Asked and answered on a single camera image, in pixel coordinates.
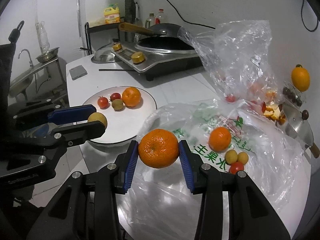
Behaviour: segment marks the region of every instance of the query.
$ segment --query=yellow detergent bottle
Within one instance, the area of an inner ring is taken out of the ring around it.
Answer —
[[[120,12],[117,4],[111,4],[104,10],[104,19],[106,21],[106,24],[120,22]]]

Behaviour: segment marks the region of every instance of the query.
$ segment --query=plastic bag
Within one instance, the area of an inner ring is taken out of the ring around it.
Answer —
[[[211,131],[218,126],[230,130],[230,148],[249,154],[245,171],[279,213],[289,199],[303,150],[273,122],[252,111],[252,105],[244,100],[232,104],[208,100],[163,106],[146,119],[137,140],[156,128],[172,131],[179,141],[187,140],[191,151],[205,163],[228,171],[226,151],[214,153],[207,143]],[[223,199],[222,239],[228,239],[227,192]],[[126,195],[117,196],[117,201],[118,210],[130,227],[125,229],[133,239],[194,238],[201,195],[192,195],[187,189],[179,159],[162,169],[150,168],[138,159],[132,187]]]
[[[178,37],[194,47],[221,98],[257,103],[283,100],[267,61],[272,39],[269,21],[223,23],[195,35],[181,27]]]

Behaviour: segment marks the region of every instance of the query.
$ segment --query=faucet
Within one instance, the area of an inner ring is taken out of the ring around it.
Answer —
[[[20,51],[20,52],[19,52],[19,55],[18,55],[18,59],[20,58],[20,54],[21,54],[21,52],[23,52],[23,51],[28,52],[29,59],[30,59],[29,64],[30,64],[30,67],[33,69],[33,68],[34,68],[34,65],[33,65],[33,62],[32,62],[32,59],[31,59],[31,56],[30,56],[30,52],[29,52],[29,50],[27,50],[27,49],[23,49],[22,51]]]

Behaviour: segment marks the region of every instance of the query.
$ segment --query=gold knob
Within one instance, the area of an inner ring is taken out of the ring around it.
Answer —
[[[138,52],[131,55],[131,59],[132,59],[133,63],[139,64],[139,63],[143,62],[146,58],[144,57],[144,55],[141,51],[138,51]]]
[[[122,49],[122,45],[120,43],[117,43],[116,45],[113,45],[112,47],[113,47],[114,51]]]

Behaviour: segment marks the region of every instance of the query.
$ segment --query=white plate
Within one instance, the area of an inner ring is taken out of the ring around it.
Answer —
[[[126,88],[128,87],[108,88],[96,93],[84,102],[84,105],[93,105],[97,109],[97,112],[105,115],[108,121],[105,133],[100,138],[90,140],[92,143],[106,147],[126,143],[126,141],[137,135],[145,119],[157,109],[154,98],[145,90],[138,88],[141,93],[140,103],[136,107],[129,108],[125,106],[122,110],[115,111],[111,106],[110,96],[113,93],[122,95],[122,92]],[[110,105],[107,109],[100,109],[97,103],[99,97],[108,98]]]

